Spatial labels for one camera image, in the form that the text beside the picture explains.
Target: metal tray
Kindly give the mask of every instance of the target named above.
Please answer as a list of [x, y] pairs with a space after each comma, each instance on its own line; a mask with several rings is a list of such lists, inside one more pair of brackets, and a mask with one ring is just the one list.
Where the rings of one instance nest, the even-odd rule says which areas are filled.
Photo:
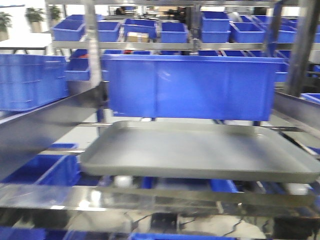
[[80, 156], [91, 175], [311, 183], [320, 163], [259, 126], [118, 121]]

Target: stainless steel shelf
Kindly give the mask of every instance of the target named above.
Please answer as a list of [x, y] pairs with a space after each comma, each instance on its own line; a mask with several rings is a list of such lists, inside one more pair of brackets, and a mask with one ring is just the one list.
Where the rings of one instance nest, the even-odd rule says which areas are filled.
[[[61, 5], [82, 5], [82, 0], [46, 0], [48, 4]], [[194, 6], [210, 5], [210, 6], [240, 6], [240, 7], [273, 7], [276, 0], [269, 1], [237, 1], [237, 0], [96, 0], [95, 5], [114, 5], [114, 6]], [[288, 6], [297, 6], [297, 0], [289, 0]]]
[[[54, 48], [58, 49], [86, 49], [85, 41], [54, 41]], [[292, 43], [278, 43], [278, 50], [290, 50]], [[201, 43], [200, 49], [205, 50], [261, 50], [263, 43]], [[121, 50], [175, 50], [191, 51], [194, 49], [192, 43], [143, 43], [143, 42], [100, 42], [100, 49]], [[320, 43], [313, 44], [313, 50], [320, 50]]]

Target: shelf rack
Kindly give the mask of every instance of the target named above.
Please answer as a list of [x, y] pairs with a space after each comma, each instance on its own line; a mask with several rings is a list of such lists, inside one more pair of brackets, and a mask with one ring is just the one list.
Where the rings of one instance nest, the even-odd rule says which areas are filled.
[[[212, 6], [252, 6], [274, 7], [275, 1], [187, 1], [187, 0], [47, 0], [49, 4], [84, 4], [87, 21], [88, 39], [84, 42], [53, 42], [56, 48], [89, 48], [90, 64], [98, 64], [100, 48], [121, 49], [180, 49], [190, 50], [194, 43], [99, 43], [95, 29], [94, 5], [199, 5]], [[202, 43], [204, 49], [262, 49], [262, 43]], [[292, 44], [278, 44], [280, 49], [289, 49]], [[76, 126], [107, 128], [108, 124], [81, 124], [87, 117], [98, 110], [98, 122], [103, 122], [102, 91], [105, 86], [100, 83], [99, 75], [92, 77], [91, 89], [81, 91], [66, 99], [54, 102], [31, 112], [21, 113], [0, 119], [0, 176], [5, 176], [22, 166], [50, 144]], [[320, 139], [320, 107], [284, 93], [275, 93], [274, 114], [292, 123], [297, 132], [304, 131]], [[131, 233], [139, 229], [147, 232], [141, 219], [152, 214], [166, 213], [176, 216], [180, 223], [195, 222], [206, 229], [205, 234], [228, 235], [229, 232], [215, 233], [212, 220], [219, 216], [229, 216], [236, 220], [233, 226], [237, 229], [242, 221], [248, 222], [246, 236], [252, 239], [281, 239], [276, 235], [277, 228], [286, 227], [286, 239], [296, 239], [298, 230], [308, 233], [319, 230], [320, 209], [317, 196], [320, 195], [320, 184], [313, 185], [315, 192], [308, 195], [263, 194], [263, 193], [225, 193], [200, 191], [172, 191], [156, 189], [122, 189], [106, 187], [62, 187], [41, 185], [0, 185], [1, 225], [21, 228], [50, 228], [61, 230], [78, 230], [93, 232]], [[249, 229], [253, 226], [260, 230], [264, 237], [257, 237]], [[180, 229], [174, 234], [201, 234], [201, 231]]]

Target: stainless steel bar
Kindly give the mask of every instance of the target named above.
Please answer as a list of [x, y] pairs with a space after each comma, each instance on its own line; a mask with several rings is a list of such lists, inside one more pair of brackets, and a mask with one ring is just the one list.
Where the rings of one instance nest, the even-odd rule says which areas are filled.
[[320, 106], [281, 92], [274, 95], [273, 114], [320, 139]]
[[85, 12], [85, 30], [87, 34], [89, 66], [90, 66], [90, 81], [91, 86], [95, 87], [102, 81], [100, 49], [98, 39], [97, 17], [94, 0], [82, 0]]
[[281, 24], [281, 12], [286, 0], [276, 2], [273, 8], [273, 18], [268, 26], [264, 38], [264, 53], [267, 57], [272, 58], [277, 48], [278, 33]]
[[319, 0], [300, 1], [300, 3], [297, 35], [292, 48], [288, 76], [284, 86], [284, 92], [295, 97], [300, 97], [302, 91], [320, 16]]
[[82, 122], [77, 127], [104, 127], [108, 128], [112, 125], [112, 123], [105, 123], [105, 122]]
[[85, 149], [68, 149], [68, 148], [48, 148], [42, 152], [40, 155], [73, 155], [77, 156], [84, 153]]
[[[49, 4], [65, 4], [65, 5], [80, 5], [82, 0], [46, 0]], [[113, 6], [182, 6], [190, 7], [198, 0], [96, 0], [96, 5], [113, 5]], [[239, 7], [267, 7], [272, 8], [275, 0], [255, 1], [255, 0], [204, 0], [202, 5], [208, 6], [239, 6]], [[298, 0], [289, 0], [287, 6], [297, 6]]]
[[[2, 184], [0, 225], [147, 233], [153, 214], [171, 213], [180, 223], [194, 220], [193, 226], [179, 226], [176, 234], [222, 236], [242, 218], [246, 224], [241, 231], [235, 229], [233, 237], [257, 238], [256, 232], [260, 239], [276, 237], [281, 222], [290, 220], [284, 238], [299, 239], [291, 231], [305, 225], [303, 229], [312, 229], [311, 223], [319, 222], [314, 200], [313, 195]], [[212, 227], [223, 219], [225, 231]], [[165, 231], [165, 224], [160, 228]]]
[[98, 87], [0, 120], [0, 179], [5, 178], [96, 111]]

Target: blue storage bin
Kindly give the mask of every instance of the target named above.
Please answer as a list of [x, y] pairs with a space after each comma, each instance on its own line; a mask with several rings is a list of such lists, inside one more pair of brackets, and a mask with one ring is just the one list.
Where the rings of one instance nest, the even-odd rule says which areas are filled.
[[231, 19], [223, 11], [203, 11], [203, 32], [227, 32], [230, 30]]
[[132, 51], [133, 55], [150, 55], [151, 51]]
[[68, 96], [64, 56], [0, 54], [0, 111], [28, 111]]
[[24, 229], [12, 227], [0, 227], [1, 240], [44, 240], [46, 231], [44, 229]]
[[79, 41], [85, 34], [83, 21], [63, 20], [52, 28], [55, 41]]
[[[52, 148], [75, 149], [77, 144], [57, 143]], [[73, 186], [80, 177], [80, 168], [76, 156], [37, 155], [11, 175], [3, 179], [8, 184], [37, 184]]]
[[87, 55], [87, 54], [88, 54], [88, 50], [87, 49], [77, 49], [71, 54], [69, 59], [76, 59], [76, 58], [79, 58], [79, 57]]
[[228, 57], [246, 57], [247, 54], [241, 50], [224, 50], [225, 56]]
[[124, 54], [124, 51], [118, 49], [106, 49], [103, 54]]
[[235, 238], [165, 233], [131, 233], [129, 240], [235, 240]]
[[266, 15], [252, 15], [252, 20], [257, 24], [270, 24], [272, 21], [272, 16]]
[[276, 50], [274, 56], [276, 58], [283, 58], [286, 59], [286, 61], [289, 61], [291, 57], [291, 50]]
[[188, 29], [183, 23], [163, 22], [161, 30], [162, 43], [186, 43], [188, 40]]
[[123, 24], [124, 36], [129, 32], [149, 34], [150, 39], [157, 38], [156, 21], [143, 19], [126, 19]]
[[98, 38], [100, 42], [116, 42], [119, 38], [120, 22], [98, 21]]
[[254, 23], [234, 22], [231, 24], [231, 38], [237, 43], [263, 43], [265, 31]]
[[310, 102], [320, 104], [320, 93], [302, 93], [301, 96]]
[[226, 43], [229, 41], [230, 31], [202, 31], [203, 43]]
[[[101, 14], [97, 14], [96, 15], [96, 20], [97, 21], [102, 21], [104, 19], [104, 17]], [[85, 21], [85, 16], [83, 14], [73, 14], [70, 16], [67, 16], [65, 18], [65, 20], [69, 20], [69, 21]]]
[[287, 80], [288, 70], [289, 70], [289, 64], [282, 63], [280, 65], [279, 70], [276, 72], [275, 82], [276, 83], [284, 83]]
[[198, 50], [199, 56], [219, 56], [215, 50]]
[[181, 51], [161, 51], [161, 55], [181, 55]]
[[90, 80], [88, 58], [72, 58], [66, 65], [65, 77], [68, 81], [88, 81]]
[[278, 43], [290, 44], [295, 42], [297, 31], [291, 26], [281, 25], [278, 34]]
[[237, 193], [238, 189], [232, 180], [211, 179], [211, 190], [214, 192]]
[[269, 119], [274, 94], [270, 79], [284, 61], [230, 56], [104, 57], [115, 116], [248, 121]]

